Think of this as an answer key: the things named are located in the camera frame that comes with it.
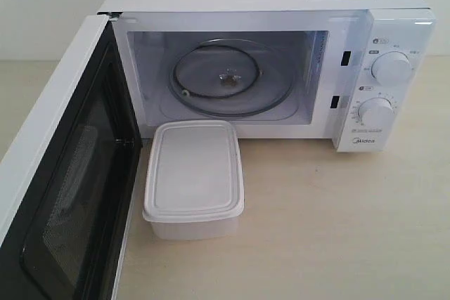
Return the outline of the white Midea microwave oven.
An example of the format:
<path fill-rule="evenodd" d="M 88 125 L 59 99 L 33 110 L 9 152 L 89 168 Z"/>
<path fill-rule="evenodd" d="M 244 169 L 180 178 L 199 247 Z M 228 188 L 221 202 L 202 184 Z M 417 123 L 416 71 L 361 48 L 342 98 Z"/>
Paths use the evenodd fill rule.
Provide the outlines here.
<path fill-rule="evenodd" d="M 425 0 L 105 0 L 113 17 L 127 86 L 143 138 L 169 122 L 219 119 L 239 138 L 329 139 L 339 152 L 376 152 L 390 137 L 436 24 Z M 249 39 L 279 50 L 295 85 L 276 107 L 225 118 L 198 113 L 171 92 L 172 66 L 210 39 Z M 407 82 L 383 86 L 371 67 L 381 55 L 403 53 Z M 385 98 L 391 124 L 363 125 L 359 106 Z"/>

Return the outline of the upper white control knob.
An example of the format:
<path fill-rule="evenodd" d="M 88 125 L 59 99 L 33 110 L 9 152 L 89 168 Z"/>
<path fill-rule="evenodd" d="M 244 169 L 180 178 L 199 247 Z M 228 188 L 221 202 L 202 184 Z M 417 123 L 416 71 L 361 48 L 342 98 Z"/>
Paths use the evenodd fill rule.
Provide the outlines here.
<path fill-rule="evenodd" d="M 396 86 L 409 80 L 412 67 L 403 53 L 393 51 L 377 58 L 372 64 L 371 73 L 379 84 Z"/>

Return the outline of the glass microwave turntable plate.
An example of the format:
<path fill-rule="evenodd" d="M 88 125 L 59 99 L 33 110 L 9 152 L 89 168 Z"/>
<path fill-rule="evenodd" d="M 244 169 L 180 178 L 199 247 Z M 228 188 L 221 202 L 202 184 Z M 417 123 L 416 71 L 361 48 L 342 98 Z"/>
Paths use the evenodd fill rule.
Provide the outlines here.
<path fill-rule="evenodd" d="M 276 48 L 249 39 L 210 39 L 178 58 L 169 76 L 173 95 L 209 116 L 258 115 L 282 103 L 295 71 Z"/>

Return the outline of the white microwave door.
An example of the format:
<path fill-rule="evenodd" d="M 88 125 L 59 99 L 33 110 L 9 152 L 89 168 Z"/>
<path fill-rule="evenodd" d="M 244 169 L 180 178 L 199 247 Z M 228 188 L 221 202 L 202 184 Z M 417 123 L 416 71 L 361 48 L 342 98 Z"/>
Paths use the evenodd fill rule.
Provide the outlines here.
<path fill-rule="evenodd" d="M 113 299 L 141 136 L 113 30 L 85 18 L 1 161 L 1 298 Z"/>

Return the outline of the lower white timer knob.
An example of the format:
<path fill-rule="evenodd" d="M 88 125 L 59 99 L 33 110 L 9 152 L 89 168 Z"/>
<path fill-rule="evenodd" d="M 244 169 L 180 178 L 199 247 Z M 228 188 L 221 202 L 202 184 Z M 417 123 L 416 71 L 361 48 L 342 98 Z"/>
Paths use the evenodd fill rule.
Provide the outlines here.
<path fill-rule="evenodd" d="M 379 128 L 393 122 L 394 110 L 387 99 L 372 98 L 359 106 L 358 117 L 363 125 Z"/>

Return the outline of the white lidded plastic container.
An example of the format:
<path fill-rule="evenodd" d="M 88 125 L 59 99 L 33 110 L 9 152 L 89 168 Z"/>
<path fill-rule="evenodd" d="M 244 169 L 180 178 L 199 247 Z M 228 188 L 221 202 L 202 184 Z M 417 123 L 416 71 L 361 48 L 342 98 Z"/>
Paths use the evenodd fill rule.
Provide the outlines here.
<path fill-rule="evenodd" d="M 162 240 L 205 240 L 236 233 L 245 193 L 233 125 L 170 122 L 154 134 L 143 218 Z"/>

